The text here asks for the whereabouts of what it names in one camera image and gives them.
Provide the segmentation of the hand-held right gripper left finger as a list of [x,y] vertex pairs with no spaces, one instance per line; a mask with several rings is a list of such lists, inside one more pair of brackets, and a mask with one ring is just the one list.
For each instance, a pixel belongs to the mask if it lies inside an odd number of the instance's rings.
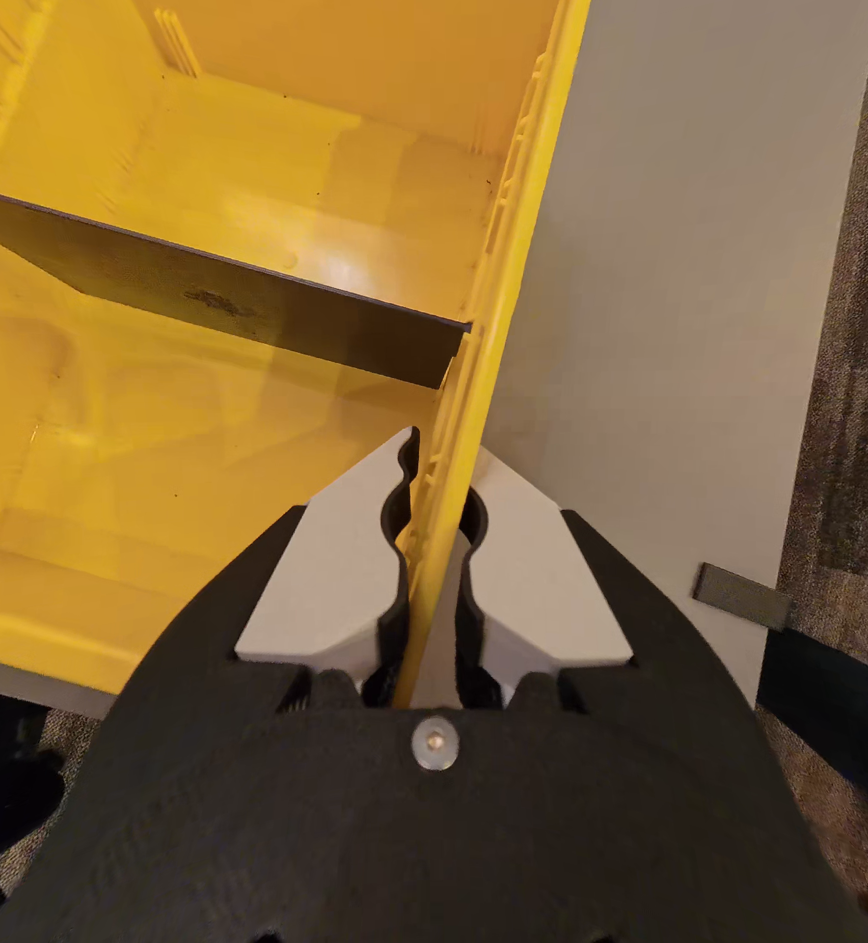
[[305,506],[235,646],[240,660],[339,670],[391,703],[409,630],[396,540],[411,520],[420,431],[396,433]]

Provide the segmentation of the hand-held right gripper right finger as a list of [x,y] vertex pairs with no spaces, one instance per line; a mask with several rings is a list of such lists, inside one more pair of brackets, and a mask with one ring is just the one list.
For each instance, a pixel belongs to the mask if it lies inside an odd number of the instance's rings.
[[463,707],[502,708],[531,673],[631,661],[562,509],[483,447],[460,531],[469,543],[455,610]]

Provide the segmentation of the large yellow bin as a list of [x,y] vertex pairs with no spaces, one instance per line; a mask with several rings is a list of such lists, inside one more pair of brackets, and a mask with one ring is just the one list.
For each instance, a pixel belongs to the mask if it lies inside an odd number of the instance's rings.
[[117,694],[404,427],[407,706],[590,2],[0,2],[0,194],[471,323],[425,388],[93,298],[0,246],[0,666]]

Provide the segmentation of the dark grey flat strip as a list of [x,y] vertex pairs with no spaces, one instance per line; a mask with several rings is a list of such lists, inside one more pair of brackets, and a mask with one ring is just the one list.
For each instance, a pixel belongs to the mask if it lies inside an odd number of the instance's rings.
[[793,610],[790,596],[709,562],[700,564],[691,598],[769,631],[782,631],[790,626]]

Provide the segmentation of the black bin divider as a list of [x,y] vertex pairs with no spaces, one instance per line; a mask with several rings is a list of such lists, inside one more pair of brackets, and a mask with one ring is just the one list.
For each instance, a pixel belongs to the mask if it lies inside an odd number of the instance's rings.
[[0,246],[90,297],[425,388],[473,327],[2,194]]

